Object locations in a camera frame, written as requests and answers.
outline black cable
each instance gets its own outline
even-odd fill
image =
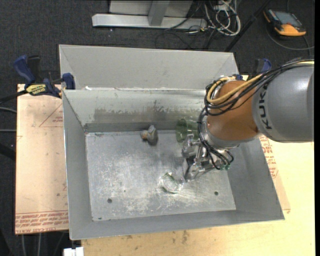
[[[218,103],[218,104],[211,104],[210,102],[208,102],[207,100],[207,97],[208,97],[208,93],[209,93],[209,90],[210,90],[210,87],[212,87],[216,82],[214,83],[211,83],[209,84],[207,87],[206,87],[206,94],[205,94],[205,97],[204,97],[204,105],[205,105],[205,109],[206,109],[206,113],[207,115],[210,115],[210,116],[219,116],[219,115],[222,115],[224,113],[226,113],[227,111],[230,111],[230,110],[234,110],[234,109],[237,109],[239,108],[240,106],[242,106],[250,97],[252,97],[254,95],[254,93],[256,93],[259,88],[261,86],[265,86],[265,85],[268,85],[268,82],[273,80],[276,76],[278,76],[279,74],[283,73],[284,71],[287,71],[287,70],[290,70],[290,69],[294,69],[295,67],[303,67],[303,66],[310,66],[310,64],[307,64],[307,63],[303,63],[303,61],[314,61],[314,59],[312,58],[309,58],[309,57],[300,57],[300,58],[297,58],[297,59],[294,59],[294,60],[291,60],[289,61],[288,63],[276,68],[276,69],[273,69],[273,70],[270,70],[270,71],[267,71],[265,72],[258,80],[254,81],[252,84],[249,84],[243,91],[241,91],[239,93],[239,91],[235,92],[234,94],[236,93],[239,93],[237,97],[233,98],[230,100],[230,98],[233,97],[234,94],[230,95],[227,99],[225,99],[224,101]],[[250,95],[244,102],[242,102],[239,106],[237,107],[234,107],[235,104],[238,102],[238,100],[240,98],[242,98],[244,95],[246,95],[247,93],[249,93],[251,90],[253,90],[254,88],[258,88],[256,89],[256,91]],[[218,89],[218,86],[213,90],[212,94],[215,93],[215,90]],[[217,113],[212,113],[209,111],[209,109],[218,109],[220,110],[219,112]]]
[[[182,22],[180,22],[179,24],[177,25],[174,25],[172,27],[169,27],[169,28],[166,28],[164,31],[168,31],[168,30],[174,30],[178,27],[180,27],[182,24],[184,24],[186,21],[190,20],[196,13],[197,11],[200,9],[200,7],[202,6],[202,4],[204,3],[204,1],[198,1],[197,3],[197,7],[195,8],[194,12],[189,16],[187,17],[186,19],[184,19]]]
[[[23,91],[15,93],[15,94],[0,98],[0,104],[5,103],[5,102],[10,101],[10,100],[13,100],[13,99],[17,98],[18,96],[21,96],[21,95],[24,95],[24,94],[27,94],[27,93],[28,92],[26,90],[23,90]]]
[[[14,109],[11,109],[11,108],[8,108],[8,107],[3,107],[3,106],[0,106],[0,110],[2,110],[2,111],[8,111],[8,112],[12,112],[12,113],[17,113],[17,111],[16,110],[14,110]]]
[[[219,153],[214,147],[209,145],[209,143],[204,139],[202,133],[201,133],[201,126],[203,124],[203,118],[207,115],[206,109],[203,108],[199,118],[198,118],[198,136],[200,138],[200,142],[204,146],[204,148],[207,150],[208,155],[211,159],[212,165],[217,169],[220,170],[223,166],[229,166],[231,162],[234,160],[232,154],[229,154],[231,156],[231,160],[229,160],[227,157],[225,157],[223,154]],[[224,164],[221,164],[219,167],[216,165],[215,161],[213,160],[212,156],[210,154],[214,154],[216,157],[218,157]]]
[[[56,247],[55,247],[55,249],[54,249],[54,251],[53,251],[53,255],[52,255],[52,256],[56,256],[56,254],[57,254],[57,252],[58,252],[58,249],[59,249],[59,246],[60,246],[60,243],[61,243],[62,238],[64,237],[64,235],[65,235],[65,233],[62,232],[62,235],[61,235],[58,243],[56,244]]]
[[[157,46],[157,40],[160,36],[164,36],[164,35],[172,35],[172,36],[175,36],[176,38],[178,38],[182,43],[184,43],[185,45],[188,46],[189,49],[192,49],[192,46],[184,41],[180,36],[178,36],[176,33],[173,33],[173,32],[164,32],[164,33],[161,33],[161,34],[158,34],[155,39],[154,39],[154,45],[155,45],[155,48],[158,49],[158,46]]]

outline cable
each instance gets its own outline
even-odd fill
[[[40,249],[41,249],[41,236],[42,233],[39,234],[39,240],[38,240],[38,252],[37,252],[37,256],[40,256]]]
[[[2,133],[15,133],[17,130],[11,130],[11,129],[0,129],[0,132]]]
[[[180,27],[180,26],[181,26],[182,24],[184,24],[186,21],[190,20],[190,19],[197,13],[197,11],[200,9],[200,7],[201,7],[202,4],[203,4],[203,3],[202,3],[201,1],[199,1],[199,2],[197,3],[196,9],[194,10],[194,12],[193,12],[188,18],[184,19],[182,22],[180,22],[180,23],[177,24],[177,25],[174,25],[174,26],[172,26],[172,27],[169,27],[169,28],[165,29],[164,31],[174,30],[174,29]]]
[[[65,235],[65,233],[64,233],[64,232],[62,232],[62,235],[61,235],[61,237],[60,237],[60,239],[59,239],[58,243],[56,244],[56,247],[55,247],[55,249],[54,249],[54,252],[53,252],[53,255],[52,255],[52,256],[56,256],[57,251],[58,251],[58,249],[59,249],[59,245],[60,245],[60,243],[61,243],[62,238],[64,237],[64,235]]]
[[[307,62],[314,62],[314,59],[309,57],[296,58],[276,69],[266,71],[262,74],[255,76],[254,78],[250,79],[247,82],[242,83],[240,86],[236,87],[235,89],[233,89],[232,91],[228,92],[227,94],[221,97],[213,98],[213,96],[216,94],[218,90],[220,90],[222,86],[227,84],[230,80],[234,80],[234,77],[232,76],[222,77],[220,80],[215,81],[206,87],[206,96],[204,98],[204,105],[205,105],[207,115],[219,116],[227,111],[239,108],[250,97],[252,97],[252,95],[258,90],[256,89],[254,93],[252,93],[247,99],[244,100],[244,102],[241,103],[241,105],[234,107],[235,104],[238,102],[240,98],[242,98],[244,95],[247,95],[254,88],[259,89],[261,86],[267,85],[269,81],[273,80],[276,76],[283,73],[284,71],[293,69],[295,67],[310,66],[310,63],[307,63]],[[219,112],[209,111],[213,109],[219,110]]]
[[[0,110],[4,110],[4,111],[9,111],[9,112],[17,113],[17,111],[16,111],[16,110],[11,109],[11,108],[8,108],[8,107],[3,107],[3,106],[0,106]]]
[[[232,12],[233,14],[232,15],[229,15],[227,10],[224,8],[223,10],[218,10],[216,11],[211,2],[210,2],[210,7],[212,8],[212,10],[215,12],[215,21],[218,23],[219,27],[215,25],[215,23],[213,22],[213,19],[210,17],[209,15],[209,12],[208,12],[208,8],[207,8],[207,5],[204,5],[204,15],[206,16],[208,22],[211,24],[211,28],[213,29],[217,29],[217,31],[225,36],[236,36],[240,30],[241,30],[241,21],[240,21],[240,18],[239,16],[237,15],[236,13],[236,10],[228,3],[228,2],[225,2],[225,1],[222,1],[223,2],[223,6],[227,6],[230,10],[230,12]],[[225,14],[226,14],[226,21],[227,21],[227,25],[224,25],[223,22],[224,20],[220,20],[219,19],[219,15],[220,15],[220,12],[223,11]],[[231,25],[231,18],[232,17],[235,17],[235,23],[236,23],[236,26],[237,26],[237,30],[236,31],[232,31],[229,29],[229,26]]]
[[[22,235],[22,236],[21,236],[21,240],[22,240],[23,256],[27,256],[26,246],[25,246],[25,235]]]

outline black carpet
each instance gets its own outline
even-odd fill
[[[315,43],[315,1],[272,0],[269,3],[268,7],[277,10],[286,11],[288,8],[307,29],[305,37],[291,40],[276,38],[283,46],[268,36],[262,14],[256,18],[252,16],[264,2],[238,0],[237,14],[242,25],[250,19],[253,21],[231,49],[242,74],[253,71],[256,59],[267,58],[273,67],[278,67],[294,58],[315,54],[312,47]],[[209,38],[207,33],[189,35],[174,29],[164,33],[161,29],[93,28],[92,16],[107,12],[108,1],[0,0],[0,98],[14,94],[16,84],[25,83],[13,68],[13,61],[21,55],[40,56],[41,75],[48,77],[51,73],[53,78],[59,78],[59,44],[224,52],[234,40],[230,36]],[[10,100],[1,104],[1,107],[16,110],[17,102]],[[14,113],[0,110],[0,130],[14,130],[16,123]],[[13,255],[20,256],[24,255],[22,237],[14,234],[13,218],[16,166],[15,160],[9,157],[16,150],[16,134],[0,132],[0,148],[0,231],[7,248]],[[28,256],[37,255],[38,241],[38,235],[24,237]],[[40,255],[53,255],[57,245],[56,255],[60,255],[62,248],[72,246],[68,233],[42,234]],[[4,248],[5,245],[0,242],[1,256],[2,246]]]

